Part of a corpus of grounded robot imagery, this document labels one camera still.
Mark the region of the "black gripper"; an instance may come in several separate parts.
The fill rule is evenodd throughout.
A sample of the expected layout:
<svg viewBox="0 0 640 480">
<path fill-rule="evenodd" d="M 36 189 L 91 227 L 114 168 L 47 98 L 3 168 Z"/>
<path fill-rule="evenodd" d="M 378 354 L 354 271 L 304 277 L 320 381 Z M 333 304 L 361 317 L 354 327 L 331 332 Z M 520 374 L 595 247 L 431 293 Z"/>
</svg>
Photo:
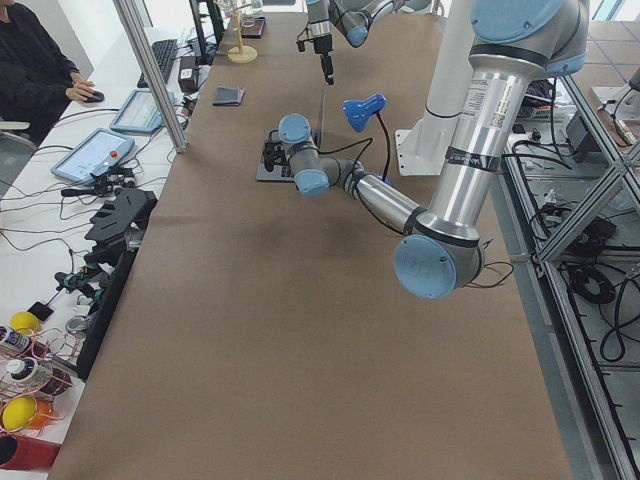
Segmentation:
<svg viewBox="0 0 640 480">
<path fill-rule="evenodd" d="M 264 168 L 268 172 L 273 172 L 276 166 L 289 166 L 281 142 L 266 141 L 262 151 L 262 159 Z"/>
<path fill-rule="evenodd" d="M 320 55 L 321 68 L 324 75 L 324 79 L 327 84 L 334 83 L 334 70 L 331 56 L 329 53 L 332 51 L 332 35 L 321 35 L 318 37 L 308 37 L 304 39 L 298 39 L 296 45 L 299 52 L 304 52 L 306 44 L 313 45 L 314 53 Z"/>
</svg>

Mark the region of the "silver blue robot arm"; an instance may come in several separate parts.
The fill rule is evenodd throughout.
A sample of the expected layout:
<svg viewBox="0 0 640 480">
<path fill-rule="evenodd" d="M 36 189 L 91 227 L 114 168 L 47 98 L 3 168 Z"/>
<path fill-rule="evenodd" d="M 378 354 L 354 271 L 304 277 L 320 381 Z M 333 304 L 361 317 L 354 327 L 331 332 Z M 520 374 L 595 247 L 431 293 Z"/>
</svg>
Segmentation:
<svg viewBox="0 0 640 480">
<path fill-rule="evenodd" d="M 484 265 L 476 223 L 526 90 L 533 81 L 583 66 L 588 14 L 585 1 L 471 4 L 472 74 L 428 207 L 361 162 L 321 152 L 307 118 L 291 113 L 280 120 L 278 136 L 297 190 L 313 197 L 338 185 L 399 233 L 394 270 L 411 294 L 440 298 L 470 284 Z"/>
<path fill-rule="evenodd" d="M 373 25 L 386 15 L 420 12 L 432 7 L 438 10 L 439 5 L 439 1 L 307 1 L 307 21 L 296 38 L 296 45 L 299 52 L 305 51 L 307 43 L 313 45 L 314 53 L 320 56 L 324 80 L 328 85 L 333 85 L 331 27 L 339 31 L 351 47 L 359 48 L 367 40 Z"/>
</svg>

